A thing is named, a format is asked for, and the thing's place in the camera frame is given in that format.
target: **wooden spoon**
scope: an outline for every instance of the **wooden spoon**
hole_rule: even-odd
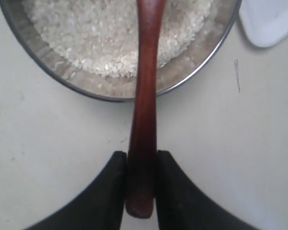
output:
[[[137,0],[139,62],[128,154],[126,210],[137,218],[153,212],[156,164],[156,64],[166,0]]]

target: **white countertop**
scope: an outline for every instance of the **white countertop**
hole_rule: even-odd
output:
[[[127,150],[132,110],[47,76],[0,12],[0,230],[28,227],[79,194]],[[158,99],[158,147],[225,209],[288,230],[288,38],[256,50],[235,24],[196,77]],[[156,230],[156,215],[124,215],[121,229]]]

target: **uncooked rice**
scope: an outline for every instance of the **uncooked rice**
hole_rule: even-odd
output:
[[[213,0],[168,0],[158,67],[187,48],[210,13]],[[24,0],[42,39],[73,65],[111,77],[136,76],[136,0]]]

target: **stainless steel bowl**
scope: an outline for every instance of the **stainless steel bowl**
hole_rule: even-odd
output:
[[[186,51],[158,70],[157,95],[167,93],[193,77],[217,52],[234,24],[242,0],[214,0],[210,16]],[[52,78],[88,97],[122,102],[132,100],[136,78],[103,78],[72,65],[45,43],[21,5],[0,0],[2,12],[19,43]]]

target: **bowl rim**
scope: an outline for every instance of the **bowl rim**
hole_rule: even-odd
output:
[[[233,14],[231,16],[231,19],[229,21],[229,24],[228,24],[226,30],[224,31],[221,39],[217,43],[216,47],[208,55],[208,57],[192,73],[190,73],[187,77],[185,77],[184,79],[180,80],[179,82],[177,82],[176,84],[172,85],[171,87],[169,87],[167,89],[164,89],[164,90],[162,90],[160,92],[157,92],[156,93],[157,96],[164,95],[164,94],[166,94],[168,92],[171,92],[172,90],[174,90],[174,89],[178,88],[179,86],[183,85],[184,83],[186,83],[188,80],[190,80],[196,73],[198,73],[212,59],[212,57],[217,53],[217,51],[223,45],[223,43],[224,43],[225,39],[227,38],[227,36],[228,36],[233,24],[235,23],[236,18],[237,18],[238,13],[239,13],[239,9],[240,9],[241,3],[242,3],[242,0],[237,0],[237,3],[236,3],[235,8],[234,8],[234,12],[233,12]],[[44,64],[35,55],[35,53],[31,50],[31,48],[28,46],[28,44],[26,43],[24,38],[21,36],[21,33],[18,30],[16,23],[13,21],[12,15],[11,15],[9,7],[8,7],[7,0],[0,0],[0,8],[1,8],[3,16],[5,17],[5,20],[6,20],[7,24],[8,24],[8,26],[9,26],[10,30],[12,31],[12,33],[16,37],[18,43],[23,47],[23,49],[27,52],[27,54],[33,59],[33,61],[46,74],[48,74],[51,78],[53,78],[57,82],[61,83],[63,86],[69,88],[70,90],[73,90],[74,92],[77,92],[77,93],[82,94],[84,96],[87,96],[87,97],[90,97],[90,98],[94,98],[94,99],[98,99],[98,100],[101,100],[101,101],[107,101],[107,102],[129,102],[129,101],[133,101],[134,100],[134,98],[108,97],[108,96],[103,96],[103,95],[96,94],[96,93],[93,93],[93,92],[89,92],[89,91],[86,91],[86,90],[84,90],[82,88],[79,88],[79,87],[71,84],[67,80],[64,80],[58,74],[54,73],[51,69],[49,69],[46,66],[46,64]]]

